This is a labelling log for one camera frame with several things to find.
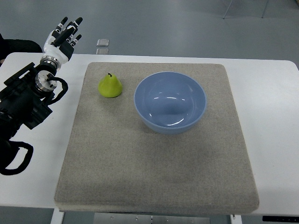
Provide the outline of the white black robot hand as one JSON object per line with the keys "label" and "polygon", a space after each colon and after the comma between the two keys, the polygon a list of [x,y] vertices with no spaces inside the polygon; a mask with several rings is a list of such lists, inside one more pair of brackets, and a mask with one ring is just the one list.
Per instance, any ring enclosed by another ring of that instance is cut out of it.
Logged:
{"label": "white black robot hand", "polygon": [[56,28],[50,32],[45,44],[45,56],[55,58],[59,64],[68,62],[74,52],[74,48],[82,35],[77,35],[78,27],[83,21],[82,17],[67,23],[68,18],[64,17]]}

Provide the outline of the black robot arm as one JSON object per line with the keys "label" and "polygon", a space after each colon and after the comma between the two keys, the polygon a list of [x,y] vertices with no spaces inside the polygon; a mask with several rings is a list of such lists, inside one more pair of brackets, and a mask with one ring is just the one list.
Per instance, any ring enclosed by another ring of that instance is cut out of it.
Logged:
{"label": "black robot arm", "polygon": [[0,92],[0,137],[9,140],[22,125],[33,129],[51,113],[51,104],[68,91],[68,84],[56,73],[62,63],[43,56],[39,65],[30,63],[8,78]]}

